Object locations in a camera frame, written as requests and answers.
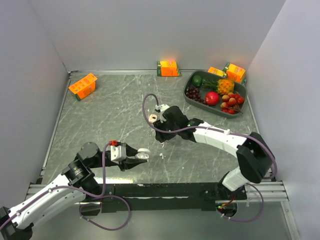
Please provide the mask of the orange juice carton left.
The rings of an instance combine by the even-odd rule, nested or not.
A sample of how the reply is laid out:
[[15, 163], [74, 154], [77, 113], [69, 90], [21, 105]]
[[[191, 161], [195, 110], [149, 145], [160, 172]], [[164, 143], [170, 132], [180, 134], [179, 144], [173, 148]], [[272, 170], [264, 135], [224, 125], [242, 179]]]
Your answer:
[[89, 73], [76, 83], [70, 85], [68, 89], [78, 101], [81, 101], [96, 90], [97, 79], [93, 73]]

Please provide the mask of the red apple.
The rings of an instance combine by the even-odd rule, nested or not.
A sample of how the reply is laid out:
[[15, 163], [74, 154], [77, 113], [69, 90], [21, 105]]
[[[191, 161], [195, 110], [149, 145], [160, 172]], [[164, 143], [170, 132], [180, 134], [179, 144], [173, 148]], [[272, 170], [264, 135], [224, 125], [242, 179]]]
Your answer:
[[214, 106], [220, 102], [220, 96], [214, 92], [214, 91], [209, 91], [204, 98], [205, 102], [209, 106]]

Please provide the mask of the green lime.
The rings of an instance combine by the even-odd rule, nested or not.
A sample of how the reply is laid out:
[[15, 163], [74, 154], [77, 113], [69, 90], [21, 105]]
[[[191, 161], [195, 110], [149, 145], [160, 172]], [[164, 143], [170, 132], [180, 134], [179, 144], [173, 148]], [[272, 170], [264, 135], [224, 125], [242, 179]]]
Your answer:
[[203, 79], [200, 75], [194, 75], [192, 77], [192, 85], [199, 88], [203, 83]]

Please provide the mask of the small pineapple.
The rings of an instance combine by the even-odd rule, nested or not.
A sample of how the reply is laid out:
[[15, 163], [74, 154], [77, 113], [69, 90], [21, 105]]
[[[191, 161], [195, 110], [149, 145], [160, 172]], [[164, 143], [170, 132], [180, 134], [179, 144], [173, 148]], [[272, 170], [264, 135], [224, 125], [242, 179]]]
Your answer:
[[216, 91], [219, 95], [228, 95], [234, 91], [235, 82], [229, 79], [206, 79], [202, 86], [208, 90]]

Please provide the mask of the dark grape bunch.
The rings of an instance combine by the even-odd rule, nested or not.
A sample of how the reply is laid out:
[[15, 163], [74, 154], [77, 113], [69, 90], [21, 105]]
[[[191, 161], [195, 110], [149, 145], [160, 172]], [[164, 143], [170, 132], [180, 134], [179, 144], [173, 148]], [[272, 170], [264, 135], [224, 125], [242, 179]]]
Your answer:
[[187, 88], [185, 89], [185, 95], [186, 95], [189, 99], [191, 99], [191, 100], [193, 100], [193, 101], [196, 101], [196, 102], [201, 103], [201, 104], [203, 104], [203, 105], [206, 105], [206, 104], [207, 104], [207, 102], [206, 102], [203, 98], [201, 98], [201, 96], [200, 96], [200, 90], [199, 90], [197, 87], [195, 87], [195, 86], [189, 86], [189, 87], [187, 87]]

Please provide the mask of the white earbud charging case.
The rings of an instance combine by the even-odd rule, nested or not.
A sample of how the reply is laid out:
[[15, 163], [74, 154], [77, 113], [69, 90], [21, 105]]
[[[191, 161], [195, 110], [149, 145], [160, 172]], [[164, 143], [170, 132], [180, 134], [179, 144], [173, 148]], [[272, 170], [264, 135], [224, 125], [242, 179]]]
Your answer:
[[139, 148], [137, 150], [137, 154], [135, 155], [135, 159], [148, 161], [149, 157], [150, 157], [149, 154], [150, 154], [150, 150], [149, 149], [147, 149], [147, 148]]

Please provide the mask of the orange juice carton right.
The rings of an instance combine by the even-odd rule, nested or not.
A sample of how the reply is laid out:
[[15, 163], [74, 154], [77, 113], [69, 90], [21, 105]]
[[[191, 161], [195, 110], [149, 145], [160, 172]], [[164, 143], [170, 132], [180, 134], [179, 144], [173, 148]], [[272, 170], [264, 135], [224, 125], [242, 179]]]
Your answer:
[[222, 71], [226, 73], [229, 80], [243, 85], [246, 83], [246, 70], [244, 68], [227, 62]]

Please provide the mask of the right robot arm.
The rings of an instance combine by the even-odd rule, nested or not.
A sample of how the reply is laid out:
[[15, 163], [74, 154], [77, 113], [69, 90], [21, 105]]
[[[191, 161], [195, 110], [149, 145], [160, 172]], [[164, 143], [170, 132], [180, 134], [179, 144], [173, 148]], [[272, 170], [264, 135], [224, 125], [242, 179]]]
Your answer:
[[247, 183], [259, 184], [275, 161], [257, 132], [234, 133], [198, 118], [188, 119], [178, 106], [156, 105], [155, 111], [159, 113], [159, 119], [153, 123], [157, 141], [163, 143], [180, 136], [184, 140], [223, 150], [237, 159], [238, 167], [226, 173], [220, 181], [218, 193], [223, 199], [230, 199]]

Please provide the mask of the red lychee bunch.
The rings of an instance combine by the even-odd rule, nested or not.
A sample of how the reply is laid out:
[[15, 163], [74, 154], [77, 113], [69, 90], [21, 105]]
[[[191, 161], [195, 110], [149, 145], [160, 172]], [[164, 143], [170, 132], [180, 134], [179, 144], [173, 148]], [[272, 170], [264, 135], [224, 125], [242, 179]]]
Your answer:
[[227, 114], [235, 115], [242, 113], [242, 106], [245, 98], [239, 93], [230, 92], [221, 97], [222, 103], [220, 105], [221, 111]]

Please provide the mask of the pink earbud charging case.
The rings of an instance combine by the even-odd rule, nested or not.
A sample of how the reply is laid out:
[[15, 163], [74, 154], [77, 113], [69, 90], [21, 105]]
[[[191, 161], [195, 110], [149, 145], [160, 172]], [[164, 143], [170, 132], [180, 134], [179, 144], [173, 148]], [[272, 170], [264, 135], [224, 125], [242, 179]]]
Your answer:
[[148, 117], [148, 122], [153, 124], [158, 120], [158, 116], [156, 114], [150, 114]]

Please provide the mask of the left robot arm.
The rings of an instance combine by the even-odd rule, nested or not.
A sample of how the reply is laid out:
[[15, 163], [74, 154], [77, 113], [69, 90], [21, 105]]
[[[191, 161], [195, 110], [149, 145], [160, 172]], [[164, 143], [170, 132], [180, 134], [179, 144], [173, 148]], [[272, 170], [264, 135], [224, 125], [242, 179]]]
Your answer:
[[11, 208], [0, 209], [0, 233], [5, 240], [29, 240], [32, 228], [74, 203], [105, 198], [106, 168], [130, 170], [149, 161], [150, 150], [110, 141], [103, 149], [85, 143], [74, 160], [47, 186]]

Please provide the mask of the aluminium rail frame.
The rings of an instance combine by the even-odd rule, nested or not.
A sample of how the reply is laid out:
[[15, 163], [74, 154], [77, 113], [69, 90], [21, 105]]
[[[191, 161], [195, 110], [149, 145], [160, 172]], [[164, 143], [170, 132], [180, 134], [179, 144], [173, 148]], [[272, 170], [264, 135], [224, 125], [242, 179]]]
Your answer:
[[[150, 114], [156, 114], [160, 118], [155, 106], [166, 104], [170, 107], [178, 106], [188, 119], [197, 118], [222, 130], [244, 135], [254, 132], [240, 132], [245, 112], [231, 118], [231, 126], [223, 126], [218, 121], [219, 115], [187, 103], [183, 90], [192, 73], [184, 73], [178, 77], [160, 77], [146, 73], [115, 75], [93, 72], [97, 77], [95, 91], [81, 101], [67, 89], [44, 160], [42, 187], [37, 192], [62, 173], [85, 143], [95, 143], [102, 150], [110, 141], [127, 143], [136, 150], [149, 149], [150, 154], [147, 163], [126, 171], [121, 171], [117, 166], [106, 167], [106, 185], [221, 184], [225, 174], [238, 167], [238, 160], [233, 155], [207, 144], [184, 140], [178, 135], [159, 142], [156, 140], [153, 123], [148, 122]], [[160, 153], [165, 155], [164, 159], [160, 157]], [[246, 200], [233, 198], [219, 202], [215, 205], [215, 211], [226, 220], [237, 221], [233, 213], [238, 204], [260, 202], [264, 205], [267, 202], [288, 201], [284, 184], [275, 181], [276, 168], [274, 160], [260, 183], [246, 183], [242, 186], [245, 187]], [[80, 216], [84, 220], [91, 211], [101, 211], [102, 208], [100, 203], [85, 203], [84, 200], [71, 206], [75, 204], [80, 205]]]

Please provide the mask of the orange juice carton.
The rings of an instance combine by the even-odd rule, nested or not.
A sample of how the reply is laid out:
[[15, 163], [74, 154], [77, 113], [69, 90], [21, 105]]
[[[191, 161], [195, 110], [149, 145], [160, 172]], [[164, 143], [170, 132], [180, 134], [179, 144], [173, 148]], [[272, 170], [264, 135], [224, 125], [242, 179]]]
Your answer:
[[70, 85], [68, 89], [78, 101], [81, 101], [96, 90], [97, 79], [93, 73], [89, 73], [76, 83]]
[[158, 77], [179, 77], [182, 75], [176, 61], [157, 61]]
[[229, 80], [243, 85], [246, 83], [246, 70], [244, 68], [227, 62], [222, 71], [226, 73]]

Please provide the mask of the orange carton behind tray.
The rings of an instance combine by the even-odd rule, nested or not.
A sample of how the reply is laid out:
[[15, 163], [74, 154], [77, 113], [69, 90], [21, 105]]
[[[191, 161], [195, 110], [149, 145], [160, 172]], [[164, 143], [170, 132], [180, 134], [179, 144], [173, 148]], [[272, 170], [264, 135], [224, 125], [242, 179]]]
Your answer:
[[227, 74], [224, 71], [222, 71], [220, 69], [217, 69], [215, 67], [212, 67], [212, 66], [208, 69], [207, 72], [211, 73], [211, 74], [214, 74], [214, 75], [217, 75], [217, 76], [219, 76], [221, 78], [226, 78], [227, 77]]

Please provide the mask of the orange juice carton middle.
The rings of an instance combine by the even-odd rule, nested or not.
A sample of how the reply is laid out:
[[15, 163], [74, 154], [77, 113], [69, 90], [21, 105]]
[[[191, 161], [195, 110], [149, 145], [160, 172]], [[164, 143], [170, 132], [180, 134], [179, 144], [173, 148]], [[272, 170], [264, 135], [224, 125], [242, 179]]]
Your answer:
[[182, 75], [176, 61], [157, 61], [158, 77], [179, 77]]

